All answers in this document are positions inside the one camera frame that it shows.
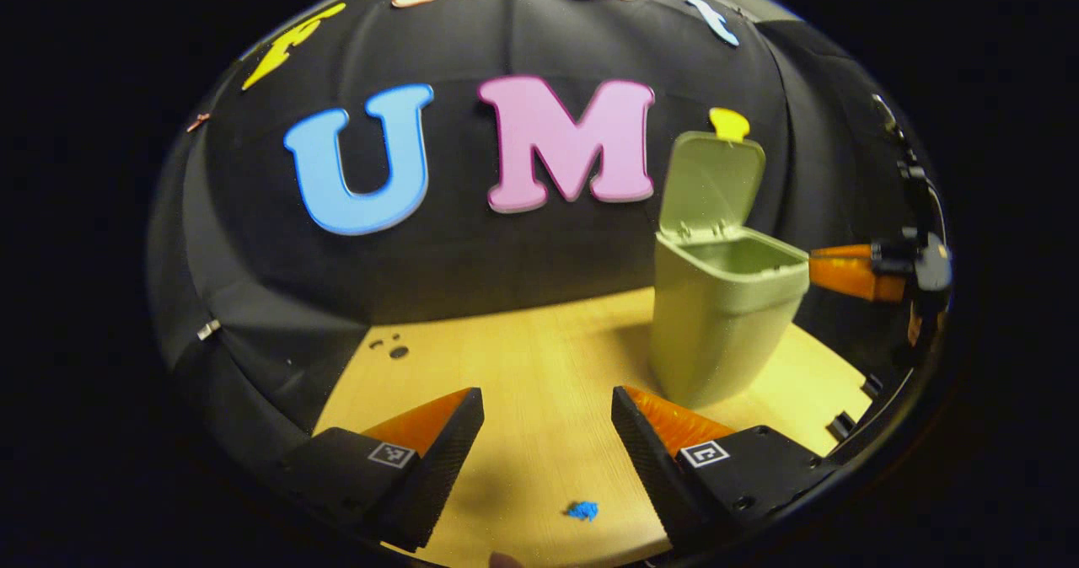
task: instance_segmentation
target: blue small object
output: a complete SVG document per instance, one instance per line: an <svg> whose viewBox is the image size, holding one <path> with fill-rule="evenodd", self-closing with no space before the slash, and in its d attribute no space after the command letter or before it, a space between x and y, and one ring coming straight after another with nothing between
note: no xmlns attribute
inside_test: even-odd
<svg viewBox="0 0 1079 568"><path fill-rule="evenodd" d="M600 508L597 503L577 503L570 508L569 516L576 517L578 519L588 518L589 522L596 519L596 514L599 513Z"/></svg>

